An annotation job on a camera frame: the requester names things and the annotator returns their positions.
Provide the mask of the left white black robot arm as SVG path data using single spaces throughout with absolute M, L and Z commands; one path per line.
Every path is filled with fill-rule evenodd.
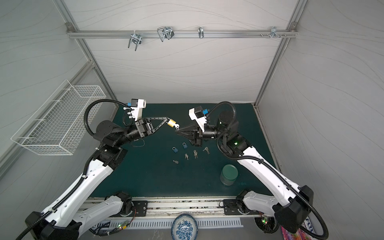
M 119 125 L 106 120 L 101 122 L 95 132 L 89 126 L 89 113 L 100 103 L 114 103 L 123 106 L 134 122 Z M 84 112 L 84 126 L 93 139 L 100 142 L 87 159 L 82 174 L 62 195 L 42 212 L 32 212 L 25 220 L 26 229 L 17 237 L 23 239 L 31 233 L 35 240 L 76 240 L 105 218 L 131 209 L 131 197 L 118 193 L 102 203 L 79 214 L 78 210 L 97 186 L 108 177 L 124 160 L 127 150 L 124 144 L 143 139 L 154 134 L 164 124 L 178 128 L 178 124 L 168 117 L 142 117 L 146 101 L 133 99 L 131 103 L 110 99 L 100 99 L 89 104 Z

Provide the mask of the brass padlock with keys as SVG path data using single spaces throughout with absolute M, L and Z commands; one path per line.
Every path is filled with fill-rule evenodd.
M 168 126 L 175 128 L 176 130 L 179 129 L 180 125 L 176 123 L 176 121 L 169 119 L 167 122 Z

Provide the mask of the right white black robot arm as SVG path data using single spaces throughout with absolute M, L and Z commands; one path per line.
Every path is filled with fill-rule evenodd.
M 197 147 L 204 140 L 214 140 L 226 158 L 248 169 L 272 193 L 266 196 L 243 191 L 237 197 L 240 212 L 258 211 L 273 215 L 276 228 L 281 226 L 292 234 L 302 230 L 312 238 L 328 239 L 328 227 L 313 206 L 313 190 L 286 178 L 239 134 L 237 111 L 232 103 L 220 102 L 209 111 L 198 106 L 189 110 L 189 117 L 195 124 L 184 128 L 175 125 L 178 135 Z

